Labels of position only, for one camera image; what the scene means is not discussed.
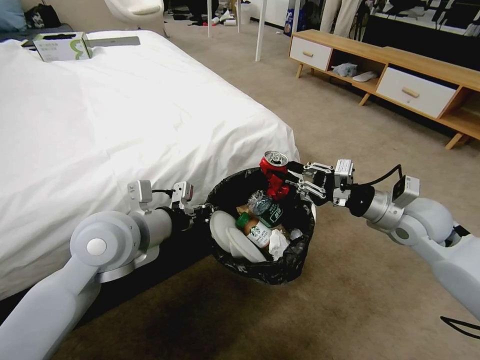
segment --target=cardboard box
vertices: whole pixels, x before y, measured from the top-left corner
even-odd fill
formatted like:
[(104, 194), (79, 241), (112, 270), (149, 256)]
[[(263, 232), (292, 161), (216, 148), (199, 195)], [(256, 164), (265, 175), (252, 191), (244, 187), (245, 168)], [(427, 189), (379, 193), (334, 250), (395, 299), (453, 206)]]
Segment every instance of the cardboard box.
[(92, 57), (84, 32), (53, 32), (38, 34), (33, 44), (44, 62), (82, 60)]

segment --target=white table leg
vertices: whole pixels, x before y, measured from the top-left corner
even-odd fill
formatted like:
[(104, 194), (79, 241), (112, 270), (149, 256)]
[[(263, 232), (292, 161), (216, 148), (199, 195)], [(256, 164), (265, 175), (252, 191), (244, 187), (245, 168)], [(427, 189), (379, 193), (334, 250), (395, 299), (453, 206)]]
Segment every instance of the white table leg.
[(240, 32), (241, 22), (242, 22), (242, 12), (240, 11), (240, 6), (242, 0), (236, 0), (236, 25), (238, 27), (238, 32)]
[(299, 25), (299, 14), (300, 14), (300, 3), (302, 0), (295, 0), (295, 8), (293, 10), (293, 24), (291, 25), (291, 34), (297, 32), (297, 27)]
[(206, 6), (207, 6), (207, 16), (208, 16), (208, 37), (212, 37), (212, 0), (206, 0)]
[(262, 56), (262, 42), (264, 41), (265, 12), (267, 11), (267, 0), (263, 0), (260, 12), (260, 24), (258, 25), (258, 38), (256, 40), (255, 61), (260, 61)]

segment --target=wooden tv stand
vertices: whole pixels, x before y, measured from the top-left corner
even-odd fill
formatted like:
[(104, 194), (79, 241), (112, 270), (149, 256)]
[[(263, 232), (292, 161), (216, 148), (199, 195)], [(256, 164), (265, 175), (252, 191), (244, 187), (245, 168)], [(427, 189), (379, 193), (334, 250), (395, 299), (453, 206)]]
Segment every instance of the wooden tv stand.
[[(361, 106), (375, 95), (456, 130), (448, 150), (469, 138), (480, 140), (479, 71), (317, 30), (294, 33), (289, 56), (299, 62), (297, 78), (307, 65), (312, 73), (317, 70), (365, 91)], [(357, 82), (330, 70), (342, 63), (357, 64), (359, 74), (375, 71), (379, 77)]]

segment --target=black wire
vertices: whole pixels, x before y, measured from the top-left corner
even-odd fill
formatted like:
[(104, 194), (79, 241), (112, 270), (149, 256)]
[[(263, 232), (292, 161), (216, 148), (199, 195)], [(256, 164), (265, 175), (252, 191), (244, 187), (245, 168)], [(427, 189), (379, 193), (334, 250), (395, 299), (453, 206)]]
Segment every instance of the black wire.
[(163, 190), (163, 189), (156, 189), (156, 190), (152, 190), (151, 191), (152, 193), (165, 193), (168, 195), (168, 197), (171, 199), (173, 194), (174, 194), (174, 191), (173, 190)]
[(462, 333), (463, 335), (466, 335), (466, 336), (468, 336), (468, 337), (471, 337), (471, 338), (480, 340), (480, 336), (479, 336), (479, 335), (475, 335), (475, 334), (472, 334), (472, 333), (470, 333), (470, 332), (468, 332), (468, 331), (465, 331), (465, 330), (459, 328), (458, 326), (455, 326), (454, 324), (462, 325), (462, 326), (464, 326), (464, 327), (467, 327), (467, 328), (470, 328), (470, 329), (479, 330), (479, 331), (480, 331), (480, 326), (478, 326), (478, 325), (473, 325), (473, 324), (468, 323), (468, 322), (465, 322), (465, 321), (455, 320), (455, 319), (452, 319), (452, 318), (449, 318), (449, 317), (445, 317), (445, 316), (440, 316), (440, 319), (441, 319), (445, 324), (447, 324), (449, 327), (457, 330), (459, 333)]
[[(383, 176), (380, 176), (378, 179), (376, 180), (373, 180), (373, 181), (370, 181), (370, 182), (366, 182), (366, 183), (363, 183), (363, 184), (353, 184), (354, 186), (371, 186), (371, 185), (375, 185), (375, 184), (378, 184), (379, 182), (382, 182), (383, 180), (385, 180), (386, 178), (392, 176), (393, 173), (395, 173), (396, 171), (398, 170), (398, 175), (401, 178), (404, 177), (403, 173), (402, 173), (402, 165), (398, 164), (397, 166), (395, 166), (392, 170), (390, 170), (389, 172), (387, 172), (385, 175)], [(346, 189), (348, 188), (351, 188), (352, 185), (347, 185), (345, 186)]]

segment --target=wooden leg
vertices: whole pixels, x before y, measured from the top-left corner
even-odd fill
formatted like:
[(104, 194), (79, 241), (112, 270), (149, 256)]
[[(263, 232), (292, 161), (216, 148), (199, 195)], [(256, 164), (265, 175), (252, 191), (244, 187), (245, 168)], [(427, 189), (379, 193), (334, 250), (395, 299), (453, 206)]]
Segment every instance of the wooden leg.
[(298, 64), (298, 70), (296, 71), (296, 78), (300, 79), (300, 74), (302, 72), (302, 69), (304, 68), (304, 65), (302, 63)]
[(369, 97), (370, 97), (370, 93), (367, 92), (358, 105), (360, 105), (360, 106), (365, 105), (365, 103), (367, 102), (367, 100), (369, 99)]
[(454, 137), (451, 138), (451, 140), (448, 142), (448, 144), (445, 146), (445, 149), (451, 150), (464, 136), (461, 132), (457, 132)]
[(456, 143), (457, 145), (465, 145), (465, 143), (470, 140), (471, 137), (468, 136), (468, 135), (465, 135), (463, 134), (463, 136), (461, 137), (461, 139)]

